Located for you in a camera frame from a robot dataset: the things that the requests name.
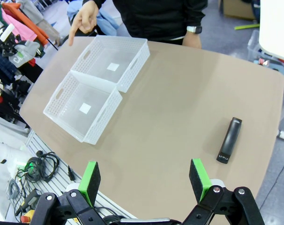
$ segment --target white square sticker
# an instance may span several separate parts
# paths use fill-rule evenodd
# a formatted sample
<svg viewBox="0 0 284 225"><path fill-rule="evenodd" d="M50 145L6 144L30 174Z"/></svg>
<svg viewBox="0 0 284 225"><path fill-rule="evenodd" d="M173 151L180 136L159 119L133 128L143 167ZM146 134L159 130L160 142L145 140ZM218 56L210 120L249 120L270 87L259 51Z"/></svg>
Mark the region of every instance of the white square sticker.
<svg viewBox="0 0 284 225"><path fill-rule="evenodd" d="M111 71L116 71L116 69L119 67L119 64L116 64L116 63L110 63L110 65L108 66L108 70L111 70Z"/></svg>
<svg viewBox="0 0 284 225"><path fill-rule="evenodd" d="M89 112L90 108L91 108L90 105L83 103L79 110L81 112L83 112L84 114L87 114Z"/></svg>

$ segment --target black jacket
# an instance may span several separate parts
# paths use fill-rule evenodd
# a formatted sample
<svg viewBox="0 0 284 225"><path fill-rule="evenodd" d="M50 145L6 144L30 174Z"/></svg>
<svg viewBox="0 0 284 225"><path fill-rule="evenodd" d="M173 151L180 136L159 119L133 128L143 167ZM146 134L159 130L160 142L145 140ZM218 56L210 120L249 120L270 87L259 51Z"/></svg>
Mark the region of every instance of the black jacket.
<svg viewBox="0 0 284 225"><path fill-rule="evenodd" d="M93 0L98 8L105 0ZM200 26L208 0L113 0L132 37L152 41L184 36L187 26Z"/></svg>

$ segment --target person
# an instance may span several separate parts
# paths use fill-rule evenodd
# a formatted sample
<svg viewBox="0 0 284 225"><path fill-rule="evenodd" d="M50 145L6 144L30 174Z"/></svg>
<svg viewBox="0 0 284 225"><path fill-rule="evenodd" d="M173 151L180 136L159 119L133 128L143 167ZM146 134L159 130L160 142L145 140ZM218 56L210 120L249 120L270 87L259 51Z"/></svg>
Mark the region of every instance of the person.
<svg viewBox="0 0 284 225"><path fill-rule="evenodd" d="M98 10L105 0L84 0L75 16L69 45L80 29L88 33L96 26ZM202 10L208 0L113 0L129 34L135 38L201 48L199 34Z"/></svg>

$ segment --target watch face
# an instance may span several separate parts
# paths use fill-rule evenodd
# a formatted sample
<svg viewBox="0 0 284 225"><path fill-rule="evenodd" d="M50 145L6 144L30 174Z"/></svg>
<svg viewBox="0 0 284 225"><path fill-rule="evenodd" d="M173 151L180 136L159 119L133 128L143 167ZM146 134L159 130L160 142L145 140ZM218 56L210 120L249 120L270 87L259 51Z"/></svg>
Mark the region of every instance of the watch face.
<svg viewBox="0 0 284 225"><path fill-rule="evenodd" d="M195 29L195 34L200 34L202 32L202 26L198 26Z"/></svg>

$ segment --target plastic bin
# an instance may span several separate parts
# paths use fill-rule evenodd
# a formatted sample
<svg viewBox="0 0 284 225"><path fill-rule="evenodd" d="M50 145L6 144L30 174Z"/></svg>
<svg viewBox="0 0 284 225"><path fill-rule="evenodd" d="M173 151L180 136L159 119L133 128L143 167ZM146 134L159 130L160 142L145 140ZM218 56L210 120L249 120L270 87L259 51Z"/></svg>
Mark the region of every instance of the plastic bin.
<svg viewBox="0 0 284 225"><path fill-rule="evenodd" d="M248 41L248 46L247 46L248 58L247 58L247 60L254 62L255 60L258 60L259 58L263 58L263 59L266 59L266 60L278 61L284 66L284 63L281 62L280 60L278 60L277 57L269 55L261 49L261 46L259 44L259 35L260 35L260 32L258 30L254 30L252 35L251 35L251 38Z"/></svg>
<svg viewBox="0 0 284 225"><path fill-rule="evenodd" d="M149 55L146 39L98 35L71 70L127 92Z"/></svg>
<svg viewBox="0 0 284 225"><path fill-rule="evenodd" d="M80 142L96 144L122 96L91 76L69 72L43 113Z"/></svg>

